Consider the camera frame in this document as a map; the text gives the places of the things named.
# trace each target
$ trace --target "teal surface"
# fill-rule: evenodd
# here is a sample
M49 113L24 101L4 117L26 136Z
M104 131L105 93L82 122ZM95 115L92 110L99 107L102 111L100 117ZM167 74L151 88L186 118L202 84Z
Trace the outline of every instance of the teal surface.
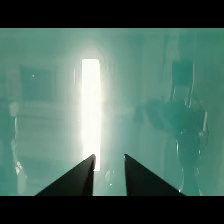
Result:
M101 87L100 95L94 95L94 81L86 87L86 116L93 121L85 138L83 59L99 60ZM172 63L182 60L193 64L198 101L192 99L191 108L197 110L199 102L208 125L204 134L194 133L203 149L186 172L188 152L178 157L171 131L176 117L187 119L185 112L170 115L171 121L166 111L156 110L165 129L147 113L150 100L170 101ZM186 195L195 195L195 183L200 195L224 195L223 72L224 29L0 29L1 194L37 194L90 155L84 149L89 142L100 157L94 195L126 195L125 153ZM186 98L182 87L175 89L178 102ZM192 156L195 146L189 147Z

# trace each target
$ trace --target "glass surface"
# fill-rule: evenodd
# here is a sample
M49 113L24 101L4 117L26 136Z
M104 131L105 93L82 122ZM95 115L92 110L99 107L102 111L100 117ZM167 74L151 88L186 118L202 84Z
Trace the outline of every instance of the glass surface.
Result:
M0 29L0 195L35 195L95 153L186 195L224 195L224 29Z

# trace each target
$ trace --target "white highlight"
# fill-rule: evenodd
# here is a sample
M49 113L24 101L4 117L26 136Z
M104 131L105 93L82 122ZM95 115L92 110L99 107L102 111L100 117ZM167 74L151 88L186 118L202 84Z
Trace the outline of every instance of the white highlight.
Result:
M100 170L101 85L100 62L82 60L82 142L83 159L96 156L95 171Z

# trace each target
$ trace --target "dark reflected shape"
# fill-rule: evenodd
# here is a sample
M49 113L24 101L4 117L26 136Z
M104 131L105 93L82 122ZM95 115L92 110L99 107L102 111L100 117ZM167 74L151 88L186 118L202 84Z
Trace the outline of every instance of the dark reflected shape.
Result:
M92 196L95 161L91 155L36 196Z
M124 159L128 196L184 196L129 155Z

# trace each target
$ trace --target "bright rectangular light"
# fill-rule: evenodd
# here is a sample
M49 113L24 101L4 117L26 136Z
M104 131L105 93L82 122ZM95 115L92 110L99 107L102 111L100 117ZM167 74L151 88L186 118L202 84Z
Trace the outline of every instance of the bright rectangular light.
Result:
M82 142L83 159L96 156L95 171L100 170L101 85L100 62L82 60Z

